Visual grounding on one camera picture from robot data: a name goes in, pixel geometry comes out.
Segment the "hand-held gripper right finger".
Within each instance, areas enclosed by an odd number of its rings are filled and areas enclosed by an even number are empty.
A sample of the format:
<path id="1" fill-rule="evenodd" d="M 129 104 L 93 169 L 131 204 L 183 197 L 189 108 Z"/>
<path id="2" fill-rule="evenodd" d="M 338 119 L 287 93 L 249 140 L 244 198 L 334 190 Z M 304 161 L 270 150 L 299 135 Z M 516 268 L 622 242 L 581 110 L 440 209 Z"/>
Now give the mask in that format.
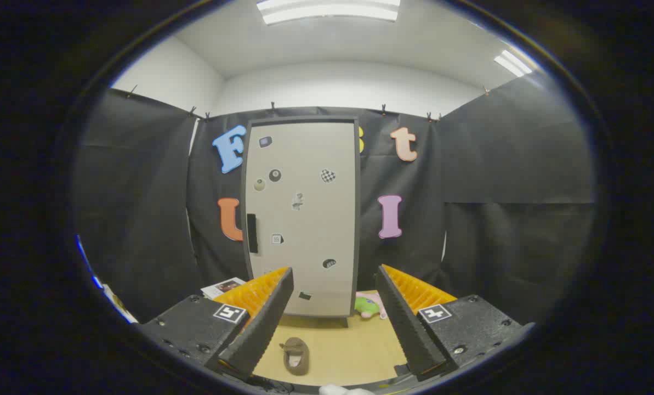
<path id="1" fill-rule="evenodd" d="M 406 365 L 419 381 L 482 362 L 534 327 L 482 296 L 457 298 L 394 267 L 381 265 L 374 279 Z"/>

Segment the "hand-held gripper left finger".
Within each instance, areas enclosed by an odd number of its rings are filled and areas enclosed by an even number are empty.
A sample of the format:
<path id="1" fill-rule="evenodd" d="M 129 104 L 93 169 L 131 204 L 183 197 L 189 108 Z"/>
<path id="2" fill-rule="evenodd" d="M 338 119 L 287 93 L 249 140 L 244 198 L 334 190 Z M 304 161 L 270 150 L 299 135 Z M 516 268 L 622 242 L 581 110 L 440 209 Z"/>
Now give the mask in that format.
<path id="1" fill-rule="evenodd" d="M 184 298 L 139 330 L 191 365 L 244 381 L 266 352 L 293 290 L 293 270 L 279 268 L 217 298 Z"/>

